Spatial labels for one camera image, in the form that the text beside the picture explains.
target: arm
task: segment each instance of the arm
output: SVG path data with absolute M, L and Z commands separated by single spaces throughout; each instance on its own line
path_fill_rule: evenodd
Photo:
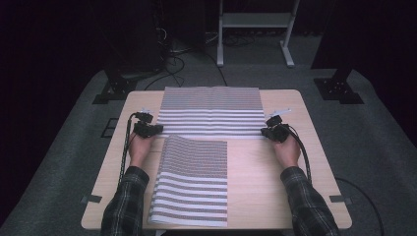
M 142 165 L 153 140 L 131 135 L 130 165 L 104 211 L 101 235 L 142 235 L 144 193 L 149 181 Z
M 284 143 L 273 143 L 278 162 L 284 167 L 285 186 L 296 235 L 339 235 L 337 225 L 323 197 L 298 167 L 300 148 L 291 136 Z

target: wooden table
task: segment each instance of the wooden table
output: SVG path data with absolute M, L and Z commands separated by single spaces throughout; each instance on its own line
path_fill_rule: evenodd
M 281 115 L 283 123 L 294 127 L 309 155 L 313 186 L 322 194 L 339 228 L 351 226 L 345 203 L 332 203 L 329 196 L 340 196 L 316 130 L 297 90 L 260 90 L 266 117 L 274 110 L 291 108 Z M 92 195 L 101 196 L 99 203 L 89 202 L 82 219 L 86 229 L 100 228 L 105 207 L 113 198 L 119 178 L 121 156 L 129 116 L 142 108 L 152 111 L 156 122 L 163 91 L 133 91 L 129 94 L 119 123 L 104 157 Z M 291 213 L 285 189 L 279 179 L 282 168 L 273 156 L 268 140 L 226 140 L 228 218 L 227 227 L 220 229 L 285 229 L 292 228 Z M 145 192 L 144 229 L 219 229 L 199 226 L 148 223 L 151 195 L 164 139 L 152 145 L 144 170 L 149 175 Z M 301 156 L 300 167 L 305 170 Z

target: table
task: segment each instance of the table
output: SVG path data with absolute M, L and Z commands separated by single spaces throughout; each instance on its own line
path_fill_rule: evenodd
M 310 158 L 313 186 L 322 194 L 339 228 L 351 226 L 346 205 L 332 203 L 329 196 L 340 196 L 316 130 L 297 90 L 260 90 L 266 115 L 274 110 L 291 108 L 281 115 L 283 123 L 293 126 L 304 143 Z M 129 93 L 119 122 L 97 176 L 93 196 L 102 197 L 99 203 L 89 202 L 82 219 L 86 229 L 100 228 L 105 207 L 116 192 L 121 156 L 129 116 L 143 107 L 152 111 L 153 123 L 158 116 L 163 91 L 133 91 Z M 279 179 L 282 168 L 273 156 L 268 140 L 226 140 L 228 181 L 228 225 L 225 228 L 148 223 L 150 199 L 164 139 L 156 139 L 144 170 L 149 175 L 145 192 L 144 229 L 285 229 L 292 228 L 291 213 L 285 189 Z M 304 159 L 300 167 L 305 170 Z
M 220 0 L 218 17 L 217 66 L 224 65 L 223 60 L 223 29 L 224 28 L 286 28 L 284 40 L 280 41 L 282 54 L 287 67 L 295 67 L 288 49 L 289 38 L 294 26 L 300 0 L 294 0 L 290 13 L 223 13 L 223 0 Z

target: plaid shirt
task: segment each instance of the plaid shirt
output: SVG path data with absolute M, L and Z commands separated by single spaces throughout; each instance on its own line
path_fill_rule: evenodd
M 288 195 L 295 235 L 340 235 L 325 200 L 307 180 L 302 169 L 286 168 L 282 171 L 281 180 Z
M 339 235 L 337 225 L 322 196 L 298 167 L 286 168 L 281 180 L 288 194 L 296 235 Z M 104 211 L 101 235 L 142 235 L 147 173 L 129 167 L 113 200 Z
M 113 200 L 104 211 L 101 235 L 142 235 L 144 193 L 149 177 L 147 173 L 130 166 L 123 176 Z

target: striped paper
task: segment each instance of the striped paper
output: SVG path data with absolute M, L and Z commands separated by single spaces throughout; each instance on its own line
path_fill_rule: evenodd
M 227 142 L 165 140 L 149 222 L 227 226 Z
M 257 88 L 165 88 L 157 124 L 163 137 L 262 139 Z

